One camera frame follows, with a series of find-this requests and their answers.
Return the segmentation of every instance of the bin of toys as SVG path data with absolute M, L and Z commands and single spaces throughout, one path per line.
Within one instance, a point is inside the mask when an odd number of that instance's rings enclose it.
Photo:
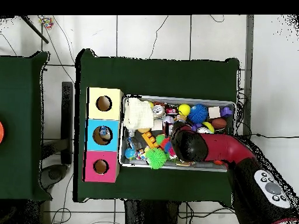
M 122 99 L 119 162 L 122 166 L 226 172 L 218 162 L 183 162 L 171 147 L 173 124 L 198 133 L 232 135 L 236 105 L 231 101 L 125 95 Z

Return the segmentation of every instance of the blue box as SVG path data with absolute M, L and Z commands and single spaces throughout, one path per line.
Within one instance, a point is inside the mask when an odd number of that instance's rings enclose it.
M 112 133 L 112 139 L 105 145 L 97 144 L 93 139 L 93 132 L 97 127 L 106 126 Z M 88 151 L 117 151 L 119 145 L 119 121 L 116 120 L 88 120 L 87 129 L 87 150 Z

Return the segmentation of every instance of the stacked boxes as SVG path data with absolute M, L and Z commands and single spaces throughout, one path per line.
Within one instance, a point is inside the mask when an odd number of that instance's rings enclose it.
M 119 89 L 87 88 L 85 182 L 116 181 L 119 173 L 117 152 L 122 96 Z

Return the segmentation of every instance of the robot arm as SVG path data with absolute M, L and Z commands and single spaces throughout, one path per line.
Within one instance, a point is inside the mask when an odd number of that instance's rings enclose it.
M 187 162 L 222 160 L 234 196 L 232 206 L 240 224 L 294 224 L 299 219 L 281 187 L 258 163 L 255 155 L 233 136 L 199 134 L 182 122 L 175 122 L 171 136 L 173 150 Z

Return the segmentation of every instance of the green spiky ball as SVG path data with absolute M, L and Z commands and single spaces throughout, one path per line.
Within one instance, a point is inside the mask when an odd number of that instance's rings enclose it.
M 156 136 L 157 144 L 160 145 L 164 139 L 165 139 L 165 135 L 163 135 L 163 134 Z
M 167 161 L 167 156 L 164 151 L 154 148 L 145 153 L 148 164 L 152 169 L 159 169 Z

